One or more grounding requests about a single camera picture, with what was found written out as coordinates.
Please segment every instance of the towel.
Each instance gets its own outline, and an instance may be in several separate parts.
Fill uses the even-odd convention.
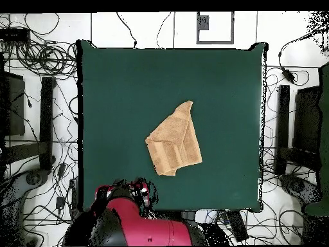
[[[187,101],[178,106],[145,140],[158,175],[175,176],[177,169],[202,162],[192,104]]]

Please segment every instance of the black cable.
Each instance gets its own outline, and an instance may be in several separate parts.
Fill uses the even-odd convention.
[[[119,16],[119,13],[116,12],[116,15],[118,16],[118,18],[120,19],[120,21],[128,28],[129,32],[130,32],[130,36],[134,39],[134,48],[136,47],[137,45],[137,40],[134,38],[134,36],[132,36],[132,33],[131,33],[131,29],[128,27],[128,25],[123,22],[123,19]]]
[[[160,34],[160,31],[161,31],[162,25],[165,23],[165,21],[166,21],[167,18],[170,16],[170,14],[172,14],[172,12],[170,12],[170,13],[168,14],[168,16],[163,20],[163,22],[162,22],[162,24],[161,24],[161,26],[160,26],[159,32],[157,33],[157,38],[159,37],[159,34]]]
[[[68,223],[68,224],[71,223],[71,221],[66,221],[66,220],[64,220],[63,218],[59,217],[58,215],[56,215],[55,213],[53,213],[53,211],[50,211],[46,206],[43,206],[43,205],[37,205],[34,209],[32,209],[32,211],[31,211],[29,214],[27,214],[27,216],[24,217],[23,221],[25,221],[30,215],[34,215],[33,211],[34,211],[36,208],[38,208],[38,207],[42,207],[42,209],[47,210],[51,215],[55,216],[57,219],[61,220],[61,221],[64,222],[64,223]]]
[[[26,16],[27,16],[28,14],[25,14],[25,16],[24,16],[24,22],[25,22],[26,26],[31,30],[31,32],[32,32],[33,34],[47,35],[47,34],[50,34],[51,32],[53,32],[53,31],[56,29],[56,27],[58,26],[58,24],[59,24],[59,20],[60,20],[60,18],[59,18],[59,16],[58,16],[57,13],[55,13],[55,14],[56,14],[56,16],[57,16],[57,22],[56,22],[56,25],[54,26],[54,28],[53,28],[52,30],[50,30],[50,31],[47,32],[47,33],[39,33],[39,32],[36,32],[35,30],[32,30],[32,29],[29,27],[28,23],[26,22]]]
[[[76,98],[78,98],[78,96],[75,96],[74,98],[72,98],[72,99],[69,101],[69,110],[70,110],[71,113],[73,113],[73,114],[78,114],[78,113],[76,113],[76,112],[73,112],[73,111],[72,111],[72,108],[71,108],[71,103],[72,103],[72,101],[75,100]]]
[[[294,212],[294,213],[298,214],[299,216],[301,216],[303,219],[306,219],[307,221],[308,221],[308,219],[307,219],[302,213],[299,213],[298,211],[295,211],[295,210],[293,210],[293,209],[285,210],[285,211],[283,211],[283,212],[279,215],[279,229],[280,229],[281,236],[283,237],[283,239],[285,240],[285,242],[286,242],[287,244],[291,245],[291,243],[288,242],[288,240],[285,238],[285,236],[284,236],[284,234],[283,234],[284,232],[283,232],[283,230],[282,230],[282,223],[281,223],[281,217],[282,217],[284,214],[286,214],[287,212]]]
[[[25,162],[19,167],[19,169],[18,169],[14,174],[12,174],[9,178],[7,178],[5,181],[8,181],[8,180],[12,179],[16,174],[18,174],[18,173],[21,171],[22,167],[23,167],[26,163],[28,163],[28,162],[30,162],[30,161],[32,161],[32,160],[34,160],[34,159],[37,159],[38,157],[39,157],[39,155],[37,155],[36,157],[33,157],[33,158],[29,159],[28,161],[25,161]]]

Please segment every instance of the black device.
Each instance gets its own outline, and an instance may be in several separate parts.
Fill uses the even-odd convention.
[[[23,80],[20,76],[4,71],[4,57],[0,54],[0,245],[25,246],[22,235],[23,208],[26,196],[32,189],[45,184],[51,172],[55,157],[53,146],[53,89],[56,86],[53,77],[42,78],[40,102],[40,136],[37,143],[6,147],[4,138],[11,133],[11,113],[23,120],[22,109],[14,109],[10,100],[11,87],[21,92]],[[29,170],[14,177],[4,179],[6,165],[15,161],[39,155],[40,168]]]
[[[9,92],[7,100],[10,100],[10,108],[14,109],[18,114],[13,111],[7,111],[4,116],[5,134],[6,136],[23,135],[25,133],[24,120],[19,116],[24,116],[24,89],[25,81],[22,76],[13,73],[5,72],[5,78],[9,82]]]
[[[292,174],[281,175],[279,179],[282,189],[291,196],[298,198],[302,208],[309,203],[316,203],[321,200],[317,186],[309,181]],[[304,245],[328,245],[329,217],[314,217],[304,214],[301,243]]]
[[[316,203],[321,200],[321,195],[316,185],[297,177],[293,174],[281,175],[279,177],[282,189],[299,199],[301,206],[309,203]]]
[[[227,211],[226,215],[236,241],[240,242],[248,239],[247,228],[245,227],[240,211]]]
[[[28,28],[0,28],[0,41],[3,42],[28,42],[31,32]]]
[[[292,148],[288,148],[289,136],[289,86],[278,88],[278,117],[274,150],[274,173],[285,174],[287,161],[297,163],[318,172],[321,168],[319,138],[321,113],[317,105],[321,97],[319,86],[298,90]]]

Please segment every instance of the tangled wires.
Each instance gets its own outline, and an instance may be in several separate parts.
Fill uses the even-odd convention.
[[[74,43],[69,45],[67,51],[58,45],[39,44],[33,40],[27,44],[16,44],[15,47],[19,62],[34,74],[67,79],[76,72]]]
[[[75,43],[49,41],[43,39],[42,35],[53,32],[60,21],[58,14],[57,22],[52,30],[47,33],[39,33],[32,30],[27,23],[27,15],[24,17],[24,24],[18,23],[28,28],[34,36],[40,40],[37,42],[30,39],[28,42],[1,42],[1,51],[7,55],[5,64],[10,60],[18,60],[23,68],[33,72],[38,76],[52,76],[59,80],[73,77],[76,80],[76,46]],[[9,28],[13,22],[8,16],[8,25],[2,24],[0,28]],[[11,68],[22,68],[10,65]]]

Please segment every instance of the cable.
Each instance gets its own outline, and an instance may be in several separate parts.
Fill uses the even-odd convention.
[[[280,50],[280,52],[279,52],[279,55],[278,55],[278,56],[279,56],[279,64],[280,64],[280,68],[281,68],[281,69],[284,69],[283,66],[281,65],[281,56],[282,56],[282,51],[283,51],[283,50],[284,50],[289,44],[291,44],[292,42],[302,41],[302,40],[305,40],[305,39],[307,39],[307,38],[310,38],[311,36],[313,36],[313,34],[316,34],[316,31],[319,30],[320,28],[322,28],[324,25],[325,25],[325,23],[322,24],[321,26],[319,26],[319,27],[313,29],[310,33],[305,34],[305,35],[301,36],[300,38],[294,39],[294,40],[292,40],[292,41],[286,43],[284,46],[282,46],[282,48],[281,48],[281,50]]]
[[[72,98],[72,99],[69,101],[69,110],[70,110],[71,113],[73,113],[73,114],[78,114],[78,113],[76,113],[76,112],[73,112],[73,111],[72,111],[72,108],[71,108],[71,103],[72,103],[72,101],[75,100],[76,98],[78,98],[78,96],[75,96],[74,98]]]
[[[132,33],[131,33],[131,29],[128,27],[128,25],[123,22],[123,19],[119,16],[119,13],[116,12],[116,15],[118,16],[118,18],[120,19],[120,21],[128,28],[129,32],[130,32],[130,36],[134,39],[134,48],[136,47],[137,45],[137,40],[134,38],[134,36],[132,36]]]
[[[53,28],[52,30],[50,30],[50,31],[47,32],[47,33],[39,33],[39,32],[36,32],[35,30],[32,30],[32,29],[29,27],[28,23],[26,22],[26,16],[27,16],[28,14],[25,14],[25,16],[24,16],[24,22],[25,22],[26,26],[31,30],[31,32],[32,32],[33,34],[47,35],[47,34],[50,34],[51,32],[53,32],[53,31],[56,29],[56,27],[58,26],[58,24],[59,24],[59,20],[60,20],[60,18],[59,18],[59,16],[58,16],[57,13],[55,13],[55,14],[56,14],[56,16],[57,16],[57,22],[56,22],[56,25],[54,26],[54,28]]]
[[[157,33],[157,38],[159,37],[159,34],[160,34],[160,31],[161,31],[161,28],[162,28],[163,23],[167,20],[167,18],[170,16],[170,14],[172,14],[172,12],[170,12],[170,13],[168,14],[168,16],[163,20],[163,22],[162,22],[162,24],[161,24],[161,26],[160,26],[159,32]]]
[[[308,221],[308,219],[302,214],[302,213],[299,213],[298,211],[295,211],[293,209],[290,209],[290,210],[286,210],[286,211],[283,211],[280,215],[279,215],[279,229],[280,229],[280,233],[281,233],[281,236],[283,237],[283,239],[285,240],[285,242],[289,245],[291,245],[291,243],[288,242],[288,240],[285,238],[284,236],[284,232],[282,230],[282,223],[281,223],[281,217],[286,214],[287,212],[294,212],[296,214],[298,214],[299,216],[301,216],[303,219],[306,219]]]
[[[53,213],[56,209],[54,209],[54,211],[50,211],[46,206],[43,205],[37,205],[34,209],[31,210],[30,213],[27,214],[27,216],[24,217],[23,221],[25,221],[30,215],[34,215],[33,211],[38,208],[38,207],[42,207],[42,209],[47,210],[51,215],[53,215],[54,217],[56,217],[57,219],[61,220],[64,223],[71,223],[71,221],[66,221],[63,218],[59,217],[58,215],[56,215],[55,213]]]

